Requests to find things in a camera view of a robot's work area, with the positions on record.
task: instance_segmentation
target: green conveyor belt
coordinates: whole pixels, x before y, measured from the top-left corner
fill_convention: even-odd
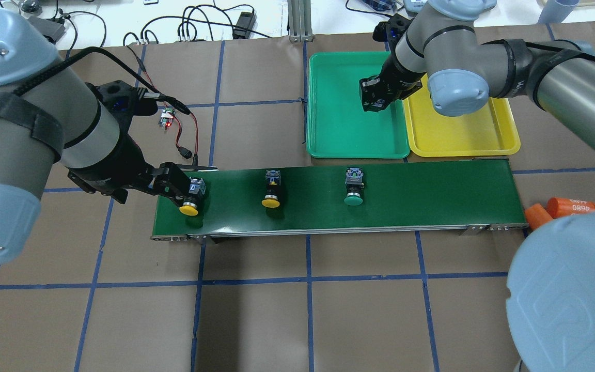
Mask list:
[[[208,186],[195,217],[158,199],[153,238],[526,226],[507,160],[360,165],[364,203],[350,207],[347,167],[279,168],[286,195],[261,205],[265,169],[187,173]]]

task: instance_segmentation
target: light blue cylinder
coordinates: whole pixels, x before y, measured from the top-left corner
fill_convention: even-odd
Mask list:
[[[562,23],[579,3],[580,0],[548,0],[538,23]]]
[[[529,370],[595,372],[595,212],[529,235],[506,285],[511,336]]]

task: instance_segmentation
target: orange cylinder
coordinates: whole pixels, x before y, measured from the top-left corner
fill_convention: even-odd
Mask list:
[[[586,214],[595,212],[595,203],[567,198],[550,198],[547,201],[547,212],[553,219],[572,214]]]
[[[552,216],[550,216],[543,205],[540,204],[535,204],[527,208],[525,210],[525,217],[532,230],[536,230],[553,220]]]

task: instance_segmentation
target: blue tape line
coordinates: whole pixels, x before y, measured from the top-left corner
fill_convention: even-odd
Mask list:
[[[424,305],[426,307],[426,320],[428,323],[428,337],[430,337],[430,351],[433,356],[433,367],[435,372],[440,372],[440,361],[437,359],[437,346],[435,344],[435,330],[433,328],[433,315],[430,311],[430,295],[428,294],[428,274],[424,262],[424,250],[422,249],[421,234],[415,231],[417,243],[417,255],[419,256],[419,270],[422,277],[422,290],[424,292]]]
[[[547,28],[547,33],[550,34],[550,40],[555,41],[555,33],[552,32],[552,28],[550,27],[550,23],[545,24],[545,28]]]
[[[230,102],[220,103],[220,107],[223,106],[254,106],[257,104],[286,104],[286,103],[298,103],[302,102],[300,99],[279,99],[277,101],[250,101],[250,102]]]
[[[82,191],[82,189],[80,189],[80,188],[44,189],[43,193],[74,193],[76,191]]]
[[[245,102],[222,102],[219,107],[230,107],[230,106],[255,106],[258,104],[286,104],[286,103],[298,103],[302,102],[302,99],[279,99],[277,101],[245,101]],[[163,104],[158,104],[158,108],[164,108]],[[197,107],[215,107],[214,103],[198,103],[189,104],[191,109]]]
[[[144,63],[144,58],[146,58],[146,45],[145,44],[142,47],[142,54],[141,54],[141,56],[139,56],[139,59],[142,60],[142,63]],[[141,74],[142,74],[142,67],[139,66],[139,68],[137,68],[137,75],[141,75]],[[139,88],[139,80],[135,80],[134,87]]]
[[[208,166],[213,166],[213,156],[215,156],[215,134],[217,133],[217,113],[220,110],[220,87],[222,86],[222,66],[224,65],[224,40],[220,45],[220,62],[217,67],[217,86],[215,87],[215,104],[213,107],[213,129],[210,133],[210,158],[208,158]]]
[[[591,168],[564,168],[564,169],[526,169],[522,171],[512,171],[513,174],[557,174],[557,173],[583,173],[595,172],[595,167]]]
[[[505,277],[505,271],[480,273],[435,273],[428,278],[487,278]],[[143,288],[143,287],[189,287],[196,285],[250,285],[273,283],[307,283],[316,281],[381,281],[381,280],[420,280],[421,274],[398,275],[341,275],[326,277],[281,277],[249,278],[248,280],[185,280],[185,281],[132,281],[96,283],[96,288]],[[51,284],[1,284],[0,290],[12,289],[79,289],[90,288],[90,283],[51,283]]]
[[[75,357],[75,368],[73,372],[80,370],[80,363],[82,361],[82,351],[84,350],[84,340],[87,336],[87,328],[89,327],[90,309],[93,305],[93,295],[95,294],[96,283],[98,282],[98,273],[100,271],[100,263],[102,261],[102,250],[98,251],[98,258],[95,262],[95,269],[93,270],[93,279],[90,284],[89,301],[87,301],[87,310],[84,313],[84,322],[82,323],[82,332],[80,333],[80,344],[77,346],[77,356]]]
[[[314,372],[314,295],[311,282],[311,235],[305,237],[307,253],[307,329],[309,341],[309,372]]]
[[[341,275],[331,277],[312,277],[311,281],[375,281],[375,280],[420,280],[420,274],[405,275]]]
[[[129,283],[98,283],[98,288],[144,288],[144,287],[189,287],[199,285],[196,280],[181,281],[137,281]]]
[[[215,107],[214,103],[198,103],[198,104],[188,104],[189,108],[191,109],[195,109],[198,107]]]
[[[109,198],[109,207],[107,208],[107,217],[104,219],[104,229],[102,229],[102,238],[100,240],[100,249],[104,247],[107,241],[107,232],[109,231],[109,221],[112,219],[112,210],[114,208],[114,199]]]
[[[98,275],[100,273],[100,265],[102,263],[102,247],[107,240],[107,233],[109,231],[109,220],[112,217],[112,209],[114,207],[114,199],[109,198],[109,207],[107,209],[107,215],[104,219],[104,226],[102,226],[102,239],[100,242],[100,249],[98,250],[98,258],[95,260],[95,268],[93,269],[93,278],[90,283],[89,300],[87,301],[87,309],[84,313],[84,322],[82,323],[82,332],[80,334],[80,344],[77,347],[77,356],[75,357],[75,368],[74,372],[80,370],[80,363],[82,360],[82,351],[84,349],[84,341],[87,336],[87,328],[89,327],[90,309],[93,305],[93,296],[95,295],[95,289],[98,284]]]
[[[90,283],[1,284],[0,290],[11,289],[75,289],[90,288]]]
[[[309,95],[309,82],[307,80],[307,65],[309,61],[307,56],[309,53],[307,52],[307,42],[302,42],[302,78],[303,78],[303,85],[302,85],[302,98],[306,101]],[[307,141],[307,104],[303,103],[302,108],[304,109],[304,141]]]
[[[306,277],[283,278],[253,278],[252,280],[204,280],[203,285],[249,285],[249,284],[274,284],[274,283],[299,283],[307,281]]]
[[[206,243],[201,245],[201,255],[199,256],[199,274],[198,282],[200,283],[196,287],[196,299],[194,300],[194,325],[192,328],[192,348],[190,357],[190,372],[194,372],[196,368],[196,332],[199,330],[199,320],[201,318],[201,292],[203,290],[203,267],[206,264]]]
[[[427,274],[427,278],[497,278],[506,277],[508,271],[490,273],[448,273],[448,274]]]

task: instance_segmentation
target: yellow tray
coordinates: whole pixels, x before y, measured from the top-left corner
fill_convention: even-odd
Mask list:
[[[426,87],[403,101],[410,149],[416,155],[502,156],[520,149],[518,130],[507,99],[489,100],[476,113],[448,117],[435,111]]]

